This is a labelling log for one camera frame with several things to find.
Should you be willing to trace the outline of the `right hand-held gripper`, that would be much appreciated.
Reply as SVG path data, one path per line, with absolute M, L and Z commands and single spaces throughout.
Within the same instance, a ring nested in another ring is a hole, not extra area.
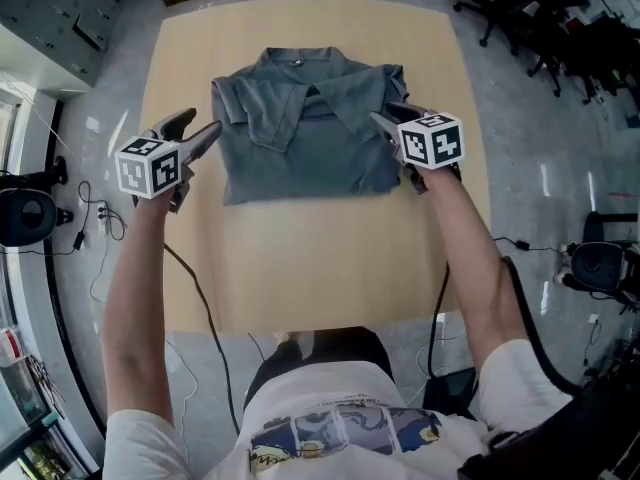
M 458 163 L 464 159 L 464 136 L 460 119 L 405 102 L 387 102 L 385 111 L 392 119 L 379 112 L 371 112 L 370 118 L 397 145 L 396 158 L 417 193 L 427 191 L 418 167 L 449 169 L 461 180 Z

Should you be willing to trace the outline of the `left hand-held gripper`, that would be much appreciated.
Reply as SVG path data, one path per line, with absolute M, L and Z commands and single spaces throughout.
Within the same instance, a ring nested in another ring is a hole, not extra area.
M 171 193 L 169 211 L 178 213 L 190 190 L 193 170 L 182 147 L 186 127 L 197 114 L 195 108 L 178 111 L 131 137 L 115 152 L 119 190 L 139 199 L 151 200 Z M 222 123 L 214 121 L 191 137 L 189 160 L 201 158 L 218 140 Z

